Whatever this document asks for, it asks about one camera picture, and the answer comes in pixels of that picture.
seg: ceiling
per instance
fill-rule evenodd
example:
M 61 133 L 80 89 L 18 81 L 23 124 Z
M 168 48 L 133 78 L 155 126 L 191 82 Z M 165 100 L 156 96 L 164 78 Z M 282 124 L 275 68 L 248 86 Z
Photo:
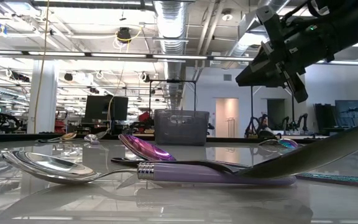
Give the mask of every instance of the ceiling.
M 128 9 L 94 9 L 92 0 L 88 7 L 50 7 L 48 21 L 47 51 L 83 51 L 83 52 L 128 52 L 143 54 L 160 54 L 160 42 L 153 39 L 158 37 L 157 19 L 152 11 L 138 11 Z M 292 1 L 280 14 L 292 10 L 300 2 Z M 0 27 L 6 28 L 5 34 L 0 37 L 0 50 L 44 50 L 44 29 L 46 8 L 43 6 L 30 7 L 31 1 L 5 0 L 0 3 Z M 231 10 L 232 19 L 224 21 L 219 16 L 214 38 L 208 47 L 207 54 L 219 52 L 225 54 L 237 40 L 237 26 L 245 13 L 256 8 L 258 0 L 240 1 L 226 0 L 225 9 Z M 209 6 L 209 0 L 196 0 L 189 3 L 186 27 L 185 53 L 195 54 L 202 31 L 202 21 Z M 306 11 L 299 16 L 309 16 Z M 116 40 L 115 34 L 120 27 L 130 28 L 132 37 L 129 45 L 121 45 Z M 34 61 L 28 58 L 0 58 L 0 83 L 22 83 L 10 79 L 8 70 L 19 72 L 32 78 Z M 119 61 L 87 61 L 87 60 L 59 60 L 60 76 L 59 85 L 87 85 L 87 82 L 95 85 L 119 85 L 137 86 L 143 90 L 118 90 L 103 89 L 100 94 L 113 93 L 115 95 L 133 96 L 132 106 L 147 107 L 149 91 L 148 83 L 139 79 L 139 75 L 146 73 L 153 79 L 164 79 L 163 62 L 119 62 Z M 68 82 L 64 79 L 66 73 L 74 73 L 82 78 Z M 165 89 L 165 83 L 153 83 L 153 87 Z M 27 110 L 26 98 L 30 97 L 30 87 L 0 87 L 1 92 L 14 93 L 19 97 L 23 110 Z M 60 88 L 58 90 L 58 106 L 74 113 L 83 114 L 86 96 L 92 94 L 87 88 Z M 152 108 L 166 108 L 164 103 L 165 92 L 157 89 Z

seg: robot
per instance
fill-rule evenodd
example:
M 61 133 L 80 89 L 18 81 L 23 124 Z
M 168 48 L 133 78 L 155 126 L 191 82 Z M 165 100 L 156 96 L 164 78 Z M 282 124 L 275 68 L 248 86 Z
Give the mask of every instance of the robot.
M 239 86 L 283 88 L 288 85 L 297 102 L 308 98 L 299 78 L 305 67 L 324 59 L 334 60 L 334 54 L 358 43 L 358 0 L 315 0 L 321 15 L 307 0 L 280 18 L 268 6 L 256 10 L 270 41 L 262 43 L 256 58 L 237 77 Z M 314 18 L 293 18 L 307 6 Z

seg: purple handle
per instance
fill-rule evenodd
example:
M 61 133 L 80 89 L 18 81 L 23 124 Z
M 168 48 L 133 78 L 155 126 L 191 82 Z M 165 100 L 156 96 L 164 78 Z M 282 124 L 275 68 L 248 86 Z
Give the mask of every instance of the purple handle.
M 295 183 L 296 177 L 288 176 L 277 179 L 255 179 L 239 177 L 205 166 L 155 163 L 153 180 L 220 184 L 291 185 Z

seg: reflective table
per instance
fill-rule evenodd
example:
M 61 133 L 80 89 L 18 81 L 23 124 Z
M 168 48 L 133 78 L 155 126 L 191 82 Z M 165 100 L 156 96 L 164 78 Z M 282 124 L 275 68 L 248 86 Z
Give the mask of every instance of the reflective table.
M 207 143 L 160 146 L 178 160 L 211 159 L 251 166 L 279 155 L 273 146 Z M 0 142 L 0 153 L 25 150 L 82 163 L 97 172 L 138 159 L 119 141 L 37 144 Z M 358 176 L 358 153 L 312 173 Z M 290 187 L 133 181 L 110 175 L 81 186 L 37 179 L 0 161 L 0 223 L 358 223 L 358 187 L 298 180 Z

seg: metal ferrule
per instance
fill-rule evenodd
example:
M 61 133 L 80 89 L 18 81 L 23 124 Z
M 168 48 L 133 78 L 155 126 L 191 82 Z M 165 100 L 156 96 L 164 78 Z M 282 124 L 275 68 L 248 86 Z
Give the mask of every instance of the metal ferrule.
M 154 164 L 141 162 L 137 166 L 137 178 L 140 180 L 154 180 Z

